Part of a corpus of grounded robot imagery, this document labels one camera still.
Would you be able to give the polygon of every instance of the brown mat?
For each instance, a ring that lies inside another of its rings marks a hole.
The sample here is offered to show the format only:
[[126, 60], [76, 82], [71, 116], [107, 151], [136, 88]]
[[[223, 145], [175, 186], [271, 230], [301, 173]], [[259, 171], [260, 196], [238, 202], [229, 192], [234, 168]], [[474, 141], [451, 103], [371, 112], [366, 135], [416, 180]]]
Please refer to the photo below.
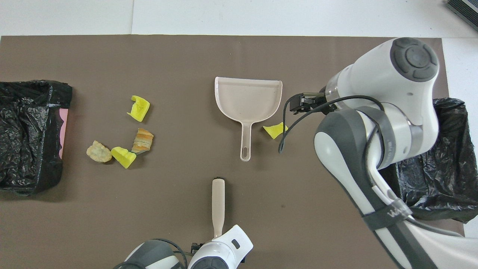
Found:
[[[211, 181], [226, 178], [224, 231], [239, 224], [254, 243], [239, 268], [394, 268], [359, 213], [318, 161], [314, 114], [279, 155], [255, 124], [248, 163], [240, 124], [214, 99], [214, 78], [278, 79], [282, 105], [319, 91], [338, 71], [389, 38], [274, 36], [3, 36], [0, 81], [52, 79], [75, 88], [64, 171], [33, 197], [0, 193], [0, 268], [112, 268], [140, 243], [167, 238], [189, 249], [212, 238]], [[441, 39], [435, 97], [448, 95]], [[131, 95], [151, 102], [144, 122]], [[288, 123], [299, 115], [288, 114]], [[137, 128], [152, 150], [130, 169], [86, 156], [98, 140], [129, 148]]]

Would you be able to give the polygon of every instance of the brush handle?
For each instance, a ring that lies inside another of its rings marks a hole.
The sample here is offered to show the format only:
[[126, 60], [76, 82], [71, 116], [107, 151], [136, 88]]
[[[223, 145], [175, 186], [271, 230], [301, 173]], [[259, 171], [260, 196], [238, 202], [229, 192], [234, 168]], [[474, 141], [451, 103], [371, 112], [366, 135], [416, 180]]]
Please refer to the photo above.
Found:
[[224, 226], [226, 190], [224, 179], [212, 181], [212, 225], [214, 227], [214, 238], [222, 235]]

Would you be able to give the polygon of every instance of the black cable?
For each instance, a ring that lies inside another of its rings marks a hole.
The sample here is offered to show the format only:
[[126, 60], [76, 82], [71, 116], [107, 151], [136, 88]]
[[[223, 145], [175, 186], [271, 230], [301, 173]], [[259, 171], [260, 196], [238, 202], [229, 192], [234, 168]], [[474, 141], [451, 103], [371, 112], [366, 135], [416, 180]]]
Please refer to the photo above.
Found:
[[298, 94], [295, 94], [293, 95], [291, 98], [289, 98], [285, 104], [284, 104], [284, 110], [282, 112], [282, 122], [283, 122], [283, 126], [282, 126], [282, 133], [285, 134], [285, 111], [287, 110], [287, 105], [291, 102], [292, 99], [294, 99], [295, 97], [297, 96], [301, 96], [302, 94], [301, 93], [298, 93]]
[[368, 116], [367, 114], [365, 114], [369, 119], [370, 121], [372, 121], [374, 124], [375, 124], [375, 127], [373, 128], [372, 132], [370, 133], [370, 136], [369, 138], [367, 139], [367, 142], [365, 143], [365, 151], [364, 151], [364, 156], [363, 156], [363, 160], [367, 161], [367, 157], [368, 157], [368, 153], [369, 153], [369, 148], [370, 148], [370, 144], [372, 142], [372, 137], [377, 133], [379, 134], [379, 139], [380, 139], [380, 144], [382, 146], [382, 154], [380, 156], [380, 160], [379, 160], [379, 163], [378, 165], [376, 166], [376, 168], [378, 168], [380, 165], [382, 165], [382, 162], [383, 162], [383, 159], [385, 158], [385, 141], [383, 140], [383, 134], [382, 134], [382, 130], [380, 129], [380, 125], [378, 124], [378, 122], [376, 122], [374, 119], [372, 119], [370, 116]]
[[370, 149], [370, 145], [372, 144], [372, 139], [373, 139], [373, 136], [376, 134], [376, 133], [379, 133], [379, 136], [381, 136], [381, 133], [380, 133], [380, 128], [377, 124], [375, 124], [375, 127], [373, 128], [372, 132], [370, 133], [370, 136], [369, 138], [367, 139], [367, 141], [365, 142], [365, 150], [363, 152], [363, 156], [362, 156], [362, 166], [364, 167], [365, 171], [367, 172], [368, 176], [369, 176], [369, 183], [370, 183], [370, 186], [373, 187], [376, 185], [375, 181], [373, 180], [373, 177], [372, 175], [370, 174], [370, 171], [367, 169], [367, 160], [368, 160], [368, 157], [369, 157], [369, 149]]
[[302, 115], [300, 118], [298, 118], [292, 125], [291, 127], [289, 127], [289, 129], [286, 131], [285, 130], [285, 111], [287, 110], [287, 104], [290, 102], [290, 100], [297, 96], [294, 95], [292, 96], [291, 98], [289, 98], [289, 100], [287, 100], [287, 102], [285, 103], [284, 105], [284, 110], [283, 110], [283, 117], [282, 117], [282, 120], [284, 122], [284, 126], [282, 128], [283, 130], [283, 135], [282, 135], [282, 139], [281, 139], [281, 142], [279, 143], [279, 153], [282, 153], [283, 149], [284, 149], [284, 142], [285, 142], [285, 137], [290, 133], [290, 131], [292, 130], [292, 128], [294, 126], [296, 126], [302, 119], [304, 119], [305, 117], [307, 117], [308, 115], [312, 114], [312, 113], [315, 113], [315, 112], [320, 112], [322, 111], [322, 109], [324, 109], [325, 107], [327, 106], [330, 106], [331, 104], [334, 104], [334, 103], [337, 103], [337, 102], [340, 102], [340, 101], [344, 101], [344, 100], [349, 100], [349, 99], [366, 99], [366, 100], [369, 100], [369, 101], [372, 101], [374, 102], [379, 108], [380, 110], [382, 111], [385, 111], [383, 105], [375, 98], [373, 97], [370, 97], [370, 96], [367, 96], [367, 95], [351, 95], [351, 96], [346, 96], [346, 97], [340, 97], [340, 98], [337, 98], [333, 101], [329, 101], [327, 103], [323, 103], [321, 105], [319, 105], [318, 107], [306, 112], [304, 115]]
[[178, 245], [177, 245], [175, 242], [173, 242], [173, 241], [170, 241], [170, 240], [168, 240], [168, 239], [163, 239], [163, 238], [155, 238], [155, 239], [153, 239], [153, 240], [164, 241], [164, 242], [166, 242], [166, 243], [168, 243], [168, 244], [171, 244], [171, 245], [173, 245], [175, 248], [177, 248], [177, 250], [179, 250], [179, 251], [180, 251], [180, 253], [181, 253], [181, 256], [183, 256], [183, 259], [184, 259], [184, 265], [185, 265], [185, 268], [187, 268], [187, 259], [186, 259], [185, 252], [184, 252], [184, 251], [183, 251], [183, 250], [182, 250], [182, 249], [181, 249], [181, 248], [180, 248], [180, 247], [179, 247], [179, 246], [178, 246]]
[[430, 232], [434, 232], [434, 233], [438, 233], [438, 234], [442, 234], [442, 235], [455, 236], [455, 237], [464, 237], [463, 235], [461, 235], [459, 233], [448, 231], [448, 230], [445, 230], [445, 229], [436, 228], [436, 227], [421, 223], [421, 222], [419, 222], [415, 219], [412, 219], [412, 218], [406, 218], [405, 221], [408, 221], [409, 223], [411, 223], [411, 224], [413, 224], [413, 225], [415, 225], [419, 228], [430, 231]]

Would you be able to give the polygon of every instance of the yellow sponge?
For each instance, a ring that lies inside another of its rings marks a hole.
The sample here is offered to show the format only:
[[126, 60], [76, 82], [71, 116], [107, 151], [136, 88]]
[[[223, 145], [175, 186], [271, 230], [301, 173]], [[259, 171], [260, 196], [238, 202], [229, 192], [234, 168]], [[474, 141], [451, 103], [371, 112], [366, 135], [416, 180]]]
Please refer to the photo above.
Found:
[[144, 116], [146, 115], [146, 112], [148, 112], [150, 103], [146, 101], [145, 99], [133, 95], [131, 97], [131, 100], [134, 101], [135, 103], [131, 107], [131, 113], [126, 112], [129, 116], [133, 117], [133, 119], [137, 120], [138, 122], [142, 122], [144, 119]]
[[274, 126], [263, 126], [264, 130], [272, 137], [272, 139], [275, 139], [278, 137], [280, 134], [282, 134], [282, 130], [284, 128], [284, 123], [279, 123], [278, 125]]
[[113, 157], [121, 163], [124, 168], [130, 167], [131, 163], [136, 159], [136, 154], [119, 146], [111, 149], [111, 155], [113, 155]]

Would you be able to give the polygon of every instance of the dustpan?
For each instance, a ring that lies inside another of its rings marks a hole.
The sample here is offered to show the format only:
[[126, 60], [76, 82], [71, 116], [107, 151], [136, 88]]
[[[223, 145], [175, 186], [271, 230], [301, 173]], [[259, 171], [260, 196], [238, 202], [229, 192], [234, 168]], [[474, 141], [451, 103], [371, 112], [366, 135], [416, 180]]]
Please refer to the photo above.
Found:
[[216, 77], [214, 85], [221, 112], [242, 125], [240, 159], [247, 162], [252, 125], [276, 113], [281, 103], [282, 81]]

